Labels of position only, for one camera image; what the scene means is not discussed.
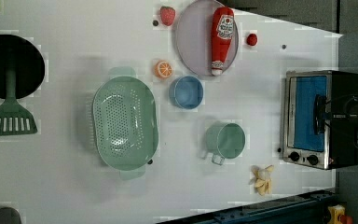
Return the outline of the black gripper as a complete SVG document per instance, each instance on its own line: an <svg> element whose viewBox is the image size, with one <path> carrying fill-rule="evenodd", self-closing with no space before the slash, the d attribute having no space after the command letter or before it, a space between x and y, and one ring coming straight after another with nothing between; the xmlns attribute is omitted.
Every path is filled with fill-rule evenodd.
<svg viewBox="0 0 358 224"><path fill-rule="evenodd" d="M358 94L324 96L323 126L331 137L358 137Z"/></svg>

